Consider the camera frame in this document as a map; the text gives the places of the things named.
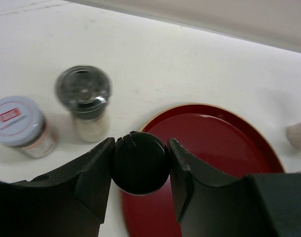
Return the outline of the small black-capped spice bottle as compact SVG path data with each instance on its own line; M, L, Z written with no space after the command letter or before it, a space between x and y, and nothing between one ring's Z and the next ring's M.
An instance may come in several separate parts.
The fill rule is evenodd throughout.
M165 144L146 132L130 132L119 138L109 161L110 174L124 192L152 194L167 181L171 159Z

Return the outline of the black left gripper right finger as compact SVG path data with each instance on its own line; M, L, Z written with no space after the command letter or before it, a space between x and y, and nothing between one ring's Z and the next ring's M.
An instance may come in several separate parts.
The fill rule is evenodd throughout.
M185 237L301 237L301 173L235 178L169 139L177 222Z

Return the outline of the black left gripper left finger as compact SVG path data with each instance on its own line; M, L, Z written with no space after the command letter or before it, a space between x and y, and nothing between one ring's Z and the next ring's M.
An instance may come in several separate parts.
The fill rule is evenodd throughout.
M115 140L31 181L0 181L0 237L96 237L103 224Z

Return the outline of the glass grinder with black top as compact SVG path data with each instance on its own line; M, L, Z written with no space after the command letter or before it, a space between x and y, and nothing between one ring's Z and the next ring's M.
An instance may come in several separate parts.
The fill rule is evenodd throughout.
M69 111L81 140L94 143L106 137L111 123L107 107L112 83L103 70L90 65L70 67L58 76L55 93Z

